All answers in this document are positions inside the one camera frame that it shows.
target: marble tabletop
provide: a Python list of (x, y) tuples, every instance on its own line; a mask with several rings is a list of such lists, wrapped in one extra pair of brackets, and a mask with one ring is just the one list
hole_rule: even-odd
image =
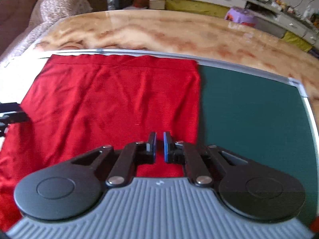
[(296, 78), (303, 83), (319, 123), (319, 60), (257, 29), (175, 11), (96, 12), (58, 22), (32, 50), (95, 48), (195, 55)]

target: red cloth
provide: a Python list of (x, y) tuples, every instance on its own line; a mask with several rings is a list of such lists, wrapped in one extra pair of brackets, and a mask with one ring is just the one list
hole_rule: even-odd
[[(105, 144), (197, 139), (197, 63), (151, 56), (53, 55), (21, 103), (31, 121), (10, 126), (0, 152), (0, 224), (21, 217), (13, 200), (24, 176)], [(182, 176), (179, 165), (142, 165), (138, 176)]]

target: white logo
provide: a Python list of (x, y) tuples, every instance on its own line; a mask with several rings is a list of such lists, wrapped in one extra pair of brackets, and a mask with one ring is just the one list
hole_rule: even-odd
[(158, 182), (156, 182), (156, 185), (158, 185), (158, 186), (161, 186), (162, 184), (164, 184), (165, 182), (163, 182), (163, 181), (158, 181)]

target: metal pin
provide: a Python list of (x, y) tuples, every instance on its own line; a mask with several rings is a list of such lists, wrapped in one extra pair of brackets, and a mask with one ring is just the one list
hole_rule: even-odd
[(196, 178), (196, 182), (198, 184), (209, 184), (213, 181), (212, 178), (210, 178), (209, 176), (198, 176)]
[(122, 176), (113, 176), (108, 179), (108, 182), (112, 185), (119, 185), (124, 182), (124, 178)]

